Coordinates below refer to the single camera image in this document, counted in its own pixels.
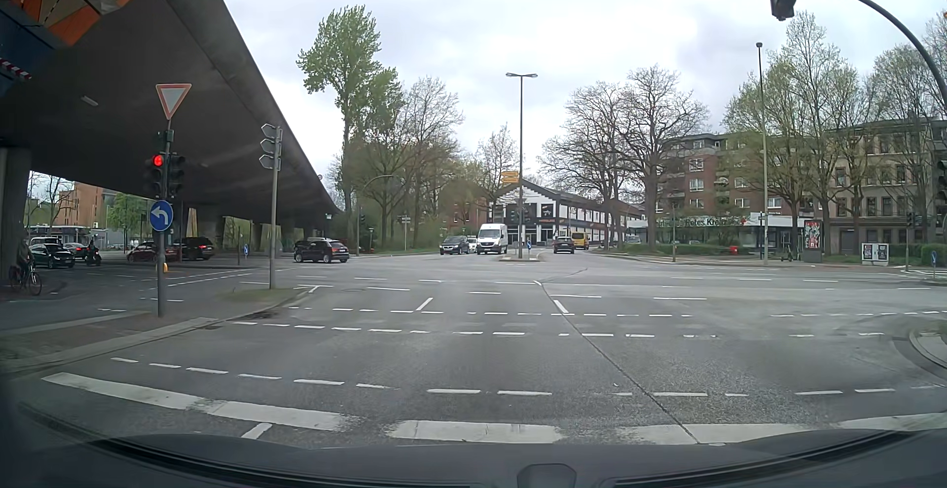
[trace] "white van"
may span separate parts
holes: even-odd
[[[507,251],[507,226],[504,224],[483,224],[480,225],[480,231],[476,234],[476,253],[487,254],[495,251],[496,253],[505,253]]]

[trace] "advertisement poster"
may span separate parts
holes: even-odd
[[[806,220],[803,224],[802,235],[806,249],[822,249],[822,227],[819,220]]]

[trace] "blue direction sign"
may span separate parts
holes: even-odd
[[[152,203],[149,217],[151,220],[151,228],[155,231],[162,232],[167,230],[168,227],[172,226],[172,220],[174,220],[172,204],[165,200],[158,200]]]

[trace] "yellow van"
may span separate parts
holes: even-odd
[[[574,243],[576,249],[589,248],[589,239],[585,233],[572,233],[572,243]]]

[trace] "motorcycle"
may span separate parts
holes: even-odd
[[[102,256],[99,254],[99,249],[90,249],[85,253],[85,265],[86,266],[101,266],[102,265]]]

